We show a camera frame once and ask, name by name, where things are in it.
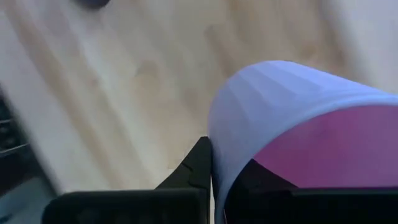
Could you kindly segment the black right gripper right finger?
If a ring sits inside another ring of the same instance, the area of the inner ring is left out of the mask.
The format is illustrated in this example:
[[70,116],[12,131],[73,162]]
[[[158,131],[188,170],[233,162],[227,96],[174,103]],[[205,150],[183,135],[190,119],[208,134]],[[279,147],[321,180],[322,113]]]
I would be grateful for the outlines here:
[[225,223],[278,223],[289,219],[285,205],[296,186],[251,159],[231,186],[224,204]]

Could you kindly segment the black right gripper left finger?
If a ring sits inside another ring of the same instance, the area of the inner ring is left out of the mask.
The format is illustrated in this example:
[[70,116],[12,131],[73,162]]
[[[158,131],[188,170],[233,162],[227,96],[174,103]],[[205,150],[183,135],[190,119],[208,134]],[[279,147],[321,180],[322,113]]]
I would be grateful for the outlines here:
[[157,186],[166,188],[196,188],[210,190],[212,145],[201,137],[177,168]]

